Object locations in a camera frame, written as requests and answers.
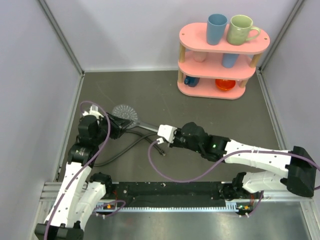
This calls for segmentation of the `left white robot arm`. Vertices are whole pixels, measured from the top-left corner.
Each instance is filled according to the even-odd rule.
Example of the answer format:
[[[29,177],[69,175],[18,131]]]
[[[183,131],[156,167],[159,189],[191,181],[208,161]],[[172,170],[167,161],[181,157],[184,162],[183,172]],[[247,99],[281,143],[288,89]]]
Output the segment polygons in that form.
[[[75,144],[68,152],[62,184],[44,223],[34,233],[39,240],[81,240],[86,224],[101,198],[114,191],[109,175],[90,176],[95,160],[108,139],[118,139],[131,120],[99,113],[84,114]]]

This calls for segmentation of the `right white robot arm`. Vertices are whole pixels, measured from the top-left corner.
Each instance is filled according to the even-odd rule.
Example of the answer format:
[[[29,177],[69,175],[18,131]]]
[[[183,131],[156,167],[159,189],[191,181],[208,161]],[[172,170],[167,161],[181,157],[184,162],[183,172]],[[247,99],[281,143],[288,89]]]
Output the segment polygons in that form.
[[[228,137],[208,134],[194,122],[182,128],[166,126],[163,138],[170,147],[197,152],[211,162],[261,169],[256,173],[239,173],[233,179],[233,192],[239,198],[259,191],[284,189],[300,197],[314,196],[317,168],[303,147],[272,150],[250,146]]]

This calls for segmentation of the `grey shower head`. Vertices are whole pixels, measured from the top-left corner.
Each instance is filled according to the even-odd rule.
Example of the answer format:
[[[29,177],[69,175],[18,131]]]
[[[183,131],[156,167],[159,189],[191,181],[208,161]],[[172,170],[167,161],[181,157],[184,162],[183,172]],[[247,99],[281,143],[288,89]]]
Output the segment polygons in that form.
[[[134,128],[142,128],[145,130],[149,130],[152,132],[157,133],[159,130],[158,126],[154,126],[152,124],[143,122],[139,119],[137,112],[129,105],[120,104],[113,108],[111,114],[115,117],[130,120],[131,124],[127,127],[127,129],[134,129]]]

